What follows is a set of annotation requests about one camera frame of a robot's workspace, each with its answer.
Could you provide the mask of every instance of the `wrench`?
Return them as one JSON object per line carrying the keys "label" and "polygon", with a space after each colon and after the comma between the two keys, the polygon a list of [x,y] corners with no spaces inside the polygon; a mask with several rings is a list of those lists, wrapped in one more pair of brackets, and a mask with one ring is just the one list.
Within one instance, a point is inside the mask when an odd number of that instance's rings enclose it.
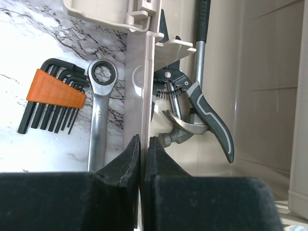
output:
{"label": "wrench", "polygon": [[[95,75],[95,69],[100,66],[110,71],[110,79],[107,82],[100,81]],[[97,59],[89,65],[88,76],[93,89],[88,172],[96,172],[105,165],[108,104],[111,91],[118,78],[118,70],[111,61]]]}

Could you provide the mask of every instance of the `pruning shears handle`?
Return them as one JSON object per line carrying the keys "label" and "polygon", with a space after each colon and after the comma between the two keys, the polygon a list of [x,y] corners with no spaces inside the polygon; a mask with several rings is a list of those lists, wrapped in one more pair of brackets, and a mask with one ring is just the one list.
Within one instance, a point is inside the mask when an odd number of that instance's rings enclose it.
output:
{"label": "pruning shears handle", "polygon": [[201,120],[209,127],[210,131],[219,141],[229,163],[234,161],[234,144],[227,125],[213,110],[202,94],[199,82],[195,82],[186,91],[189,101]]}

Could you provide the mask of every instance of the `spring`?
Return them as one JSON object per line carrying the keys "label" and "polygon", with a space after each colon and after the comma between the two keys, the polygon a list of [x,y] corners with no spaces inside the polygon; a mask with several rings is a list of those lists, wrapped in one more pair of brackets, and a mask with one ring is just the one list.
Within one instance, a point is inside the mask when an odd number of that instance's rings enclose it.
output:
{"label": "spring", "polygon": [[182,87],[180,88],[176,88],[173,91],[165,91],[165,90],[159,90],[157,91],[156,97],[163,99],[163,100],[167,100],[167,99],[171,99],[172,98],[176,98],[181,96],[184,93]]}

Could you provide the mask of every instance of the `wrench handle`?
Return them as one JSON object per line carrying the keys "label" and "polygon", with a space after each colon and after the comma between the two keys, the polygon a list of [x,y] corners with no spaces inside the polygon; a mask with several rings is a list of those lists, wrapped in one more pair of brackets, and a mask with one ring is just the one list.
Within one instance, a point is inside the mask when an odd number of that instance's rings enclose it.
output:
{"label": "wrench handle", "polygon": [[216,136],[220,143],[222,150],[224,151],[229,163],[234,161],[234,144],[231,133],[227,125],[217,115],[217,113],[211,108],[208,102],[205,100],[202,94],[199,82],[195,82],[186,91],[189,101],[201,120],[209,127],[210,131]]}
{"label": "wrench handle", "polygon": [[105,165],[109,95],[93,96],[88,171],[96,172]]}

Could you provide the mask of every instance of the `hex key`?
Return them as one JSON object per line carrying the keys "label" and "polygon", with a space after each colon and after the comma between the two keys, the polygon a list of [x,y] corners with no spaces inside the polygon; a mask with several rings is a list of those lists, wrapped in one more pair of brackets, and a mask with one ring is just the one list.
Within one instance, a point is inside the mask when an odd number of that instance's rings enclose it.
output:
{"label": "hex key", "polygon": [[[89,87],[89,84],[86,85],[86,84],[83,84],[83,83],[80,83],[80,82],[73,82],[72,86],[73,86],[73,88],[76,89],[77,87],[80,87],[80,86]],[[56,126],[56,129],[55,129],[54,133],[58,133],[59,132],[60,126],[61,126],[62,121],[63,121],[63,117],[64,117],[64,114],[65,114],[65,111],[67,109],[67,107],[63,107],[63,106],[61,106],[61,108],[62,108],[62,111],[61,111],[61,114],[60,114],[60,117],[59,117],[59,120],[58,120],[58,123],[57,123],[57,126]]]}
{"label": "hex key", "polygon": [[[65,83],[70,85],[70,83],[72,81],[78,82],[80,85],[85,84],[85,86],[90,86],[88,81],[82,80],[79,77],[75,77],[75,76],[71,76],[71,77],[67,78]],[[51,123],[50,123],[49,128],[48,128],[48,131],[53,131],[61,108],[62,108],[62,106],[56,106],[56,109],[55,109],[53,116],[52,116],[52,119],[51,119]]]}
{"label": "hex key", "polygon": [[[60,73],[58,79],[64,80],[64,77],[66,77],[67,75],[74,75],[74,76],[79,77],[80,79],[87,79],[87,76],[75,73],[75,72],[73,72],[71,70],[64,70],[64,71],[62,71]],[[46,130],[48,122],[49,122],[51,114],[52,114],[53,106],[54,105],[51,105],[51,104],[48,105],[47,110],[45,112],[45,116],[43,118],[43,122],[42,122],[42,124],[40,126],[40,129]]]}
{"label": "hex key", "polygon": [[75,117],[74,117],[73,122],[72,122],[72,126],[70,127],[70,129],[69,129],[69,131],[68,131],[68,133],[67,133],[68,135],[69,135],[69,134],[71,133],[71,131],[72,131],[72,128],[73,128],[73,125],[74,125],[74,123],[75,123],[75,121],[76,121],[76,118],[77,118],[77,115],[78,115],[78,113],[79,113],[79,110],[80,110],[80,108],[78,108],[77,111],[76,111]]}
{"label": "hex key", "polygon": [[[41,66],[41,70],[48,72],[51,66],[53,66],[53,64],[51,63],[46,64],[44,62],[43,65]],[[23,117],[20,121],[19,128],[17,130],[19,134],[25,134],[27,132],[27,129],[28,129],[28,126],[29,126],[29,123],[30,123],[30,120],[31,120],[36,104],[37,104],[36,102],[28,101]]]}
{"label": "hex key", "polygon": [[[72,63],[69,63],[69,62],[66,62],[66,61],[62,61],[60,59],[54,59],[54,58],[46,60],[42,64],[41,70],[48,72],[49,68],[53,65],[61,66],[61,67],[64,67],[66,69],[71,69],[71,70],[74,70],[74,71],[79,72],[81,74],[84,74],[85,71],[86,71],[85,69],[82,69],[82,68],[76,66],[75,64],[72,64]],[[25,108],[23,117],[22,117],[20,125],[19,125],[19,128],[17,130],[18,133],[25,134],[27,132],[27,128],[29,126],[29,123],[30,123],[33,111],[35,109],[35,106],[36,106],[36,102],[28,102],[27,103],[27,106]]]}
{"label": "hex key", "polygon": [[[50,75],[56,77],[59,69],[60,69],[59,66],[53,66],[52,69],[51,69]],[[46,105],[45,103],[39,103],[38,104],[37,111],[35,112],[34,119],[33,119],[32,124],[31,124],[31,128],[35,128],[35,129],[38,128],[38,126],[39,126],[38,124],[39,124],[40,119],[42,117],[42,114],[44,112],[45,105]]]}
{"label": "hex key", "polygon": [[[73,87],[75,89],[79,90],[79,91],[82,90],[82,86],[80,86],[78,84],[74,85]],[[61,131],[64,130],[65,125],[66,125],[67,120],[68,120],[68,117],[69,117],[69,113],[71,112],[71,109],[72,109],[71,107],[64,107],[62,109],[61,114],[60,114],[60,118],[59,118],[59,121],[58,121],[58,124],[57,124],[57,127],[56,127],[56,129],[54,131],[55,133],[58,133],[58,131],[59,131],[59,129],[58,129],[59,123],[62,124]]]}
{"label": "hex key", "polygon": [[64,67],[65,69],[68,69],[68,70],[71,70],[73,72],[77,72],[79,74],[84,74],[85,73],[85,69],[75,65],[75,64],[72,64],[72,63],[69,63],[67,61],[63,61],[63,60],[60,60],[60,59],[54,59],[54,58],[51,58],[51,59],[48,59],[46,60],[43,65],[42,65],[42,70],[43,68],[45,68],[45,66],[48,66],[48,65],[55,65],[55,66],[60,66],[60,67]]}

